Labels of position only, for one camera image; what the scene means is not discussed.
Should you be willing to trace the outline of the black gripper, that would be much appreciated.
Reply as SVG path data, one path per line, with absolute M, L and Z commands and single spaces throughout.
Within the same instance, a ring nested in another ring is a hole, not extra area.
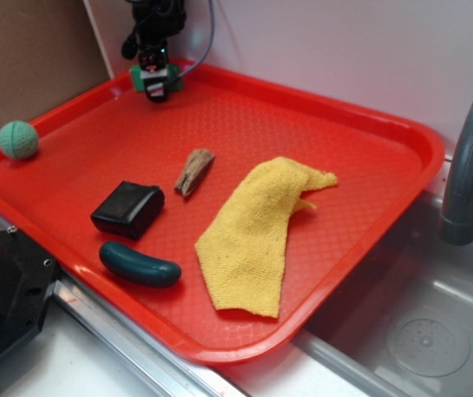
M 167 39 L 184 29 L 186 11 L 182 0 L 127 1 L 131 5 L 134 27 L 122 45 L 122 57 L 138 55 L 146 96 L 153 103 L 168 100 L 170 89 L 165 75 Z

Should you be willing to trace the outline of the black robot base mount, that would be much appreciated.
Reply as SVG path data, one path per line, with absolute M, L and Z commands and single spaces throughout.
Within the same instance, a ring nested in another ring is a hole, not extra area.
M 41 332 L 59 273 L 24 232 L 0 231 L 0 361 Z

